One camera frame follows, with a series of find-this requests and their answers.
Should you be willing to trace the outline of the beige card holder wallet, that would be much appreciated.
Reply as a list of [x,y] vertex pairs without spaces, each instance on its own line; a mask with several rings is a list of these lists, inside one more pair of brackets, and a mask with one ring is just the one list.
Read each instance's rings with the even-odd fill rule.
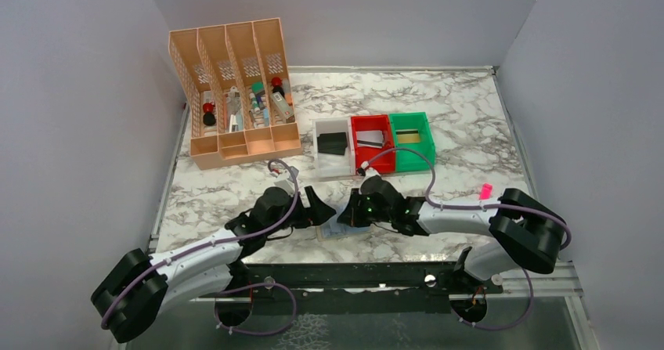
[[344,208],[337,205],[334,209],[336,214],[316,229],[316,236],[319,242],[337,240],[349,236],[359,236],[371,232],[370,227],[356,228],[340,223],[338,218]]

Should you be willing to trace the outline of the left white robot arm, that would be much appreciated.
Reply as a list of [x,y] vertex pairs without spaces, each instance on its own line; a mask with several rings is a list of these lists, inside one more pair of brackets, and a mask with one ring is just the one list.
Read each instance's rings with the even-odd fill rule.
[[320,226],[335,216],[311,186],[305,195],[307,205],[297,192],[269,187],[252,208],[202,240],[152,255],[129,251],[92,293],[101,327],[125,343],[180,303],[217,291],[239,294],[246,285],[245,273],[236,267],[242,258],[263,248],[275,232]]

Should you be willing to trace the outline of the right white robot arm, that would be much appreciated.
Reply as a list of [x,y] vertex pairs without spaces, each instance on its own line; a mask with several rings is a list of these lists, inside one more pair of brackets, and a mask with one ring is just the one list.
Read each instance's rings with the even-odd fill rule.
[[464,250],[452,271],[453,286],[464,293],[516,268],[551,274],[560,251],[571,242],[560,215],[514,188],[497,198],[437,204],[427,197],[405,197],[390,182],[373,176],[352,190],[338,220],[351,227],[388,223],[405,236],[463,233],[491,237],[481,247]]

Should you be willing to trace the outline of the black cards in white bin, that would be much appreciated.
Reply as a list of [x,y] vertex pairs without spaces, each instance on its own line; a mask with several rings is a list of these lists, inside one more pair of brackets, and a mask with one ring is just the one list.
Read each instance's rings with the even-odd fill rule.
[[322,133],[317,136],[318,153],[343,156],[348,148],[348,136],[345,132]]

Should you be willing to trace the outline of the gold card in green bin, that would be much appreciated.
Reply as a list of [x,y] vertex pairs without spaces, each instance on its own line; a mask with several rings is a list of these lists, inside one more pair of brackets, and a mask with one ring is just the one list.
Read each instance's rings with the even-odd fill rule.
[[421,136],[416,129],[403,129],[396,132],[396,141],[398,144],[418,144]]

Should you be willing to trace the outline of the white plastic bin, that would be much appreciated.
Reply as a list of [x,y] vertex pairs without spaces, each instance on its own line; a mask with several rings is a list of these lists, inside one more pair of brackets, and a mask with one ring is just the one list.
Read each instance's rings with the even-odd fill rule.
[[314,119],[312,134],[312,154],[319,178],[346,178],[355,174],[350,117]]

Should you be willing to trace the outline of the green plastic bin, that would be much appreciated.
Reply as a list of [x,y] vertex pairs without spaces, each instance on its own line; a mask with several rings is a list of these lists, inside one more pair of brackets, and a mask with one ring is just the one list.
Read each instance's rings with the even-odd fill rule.
[[[429,163],[435,164],[436,147],[425,112],[392,113],[388,115],[395,146],[415,150]],[[397,172],[427,171],[428,163],[422,157],[407,151],[395,152]]]

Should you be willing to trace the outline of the white box in organizer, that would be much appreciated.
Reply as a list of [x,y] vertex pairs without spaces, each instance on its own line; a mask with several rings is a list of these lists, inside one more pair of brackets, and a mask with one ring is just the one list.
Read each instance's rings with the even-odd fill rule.
[[293,107],[287,103],[286,99],[280,92],[273,92],[270,95],[270,99],[272,100],[272,104],[276,112],[279,114],[280,119],[284,123],[288,124],[295,122]]

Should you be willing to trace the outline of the silver items in organizer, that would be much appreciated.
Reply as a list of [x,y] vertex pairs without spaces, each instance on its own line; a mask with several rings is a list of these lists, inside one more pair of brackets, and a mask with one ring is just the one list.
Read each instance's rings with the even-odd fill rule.
[[225,93],[225,128],[228,133],[244,130],[244,117],[242,114],[242,102],[240,91],[232,86]]

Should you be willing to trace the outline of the red black small bottle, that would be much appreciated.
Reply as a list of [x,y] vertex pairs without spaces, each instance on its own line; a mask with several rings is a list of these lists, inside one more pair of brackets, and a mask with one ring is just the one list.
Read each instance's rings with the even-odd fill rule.
[[283,89],[283,81],[280,77],[273,77],[270,83],[272,85],[273,93],[279,93],[281,96],[285,96],[285,91]]

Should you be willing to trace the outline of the green capped tube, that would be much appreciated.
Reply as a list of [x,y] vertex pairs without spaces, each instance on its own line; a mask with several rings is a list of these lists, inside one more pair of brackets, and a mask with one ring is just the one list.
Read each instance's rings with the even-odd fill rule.
[[253,83],[248,95],[251,101],[251,113],[254,116],[256,126],[260,128],[270,126],[269,109],[263,83],[261,81]]

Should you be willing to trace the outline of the pink marker pen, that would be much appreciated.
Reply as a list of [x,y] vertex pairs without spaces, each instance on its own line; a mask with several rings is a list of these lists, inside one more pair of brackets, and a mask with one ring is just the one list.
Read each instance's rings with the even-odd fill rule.
[[492,197],[492,194],[493,186],[489,183],[484,183],[479,194],[479,200],[488,200]]

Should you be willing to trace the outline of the red capped black bottle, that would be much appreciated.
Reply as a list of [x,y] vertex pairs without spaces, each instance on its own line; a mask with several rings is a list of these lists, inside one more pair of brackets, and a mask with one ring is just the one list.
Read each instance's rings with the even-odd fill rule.
[[202,122],[206,127],[212,127],[216,125],[216,116],[215,116],[215,104],[211,102],[206,102],[202,105],[203,117]]

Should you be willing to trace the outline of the peach desk file organizer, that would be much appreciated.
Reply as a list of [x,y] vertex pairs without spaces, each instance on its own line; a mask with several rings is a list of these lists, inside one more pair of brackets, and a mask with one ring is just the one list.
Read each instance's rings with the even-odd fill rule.
[[279,18],[170,31],[168,51],[199,169],[302,153]]

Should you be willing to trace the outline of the black metal base rail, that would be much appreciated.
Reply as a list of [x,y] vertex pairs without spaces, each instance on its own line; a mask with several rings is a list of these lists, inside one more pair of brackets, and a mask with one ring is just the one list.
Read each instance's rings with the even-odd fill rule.
[[236,271],[233,288],[206,293],[221,309],[255,315],[424,312],[448,314],[453,301],[483,298],[503,289],[491,280],[477,285],[460,278],[454,262],[248,264]]

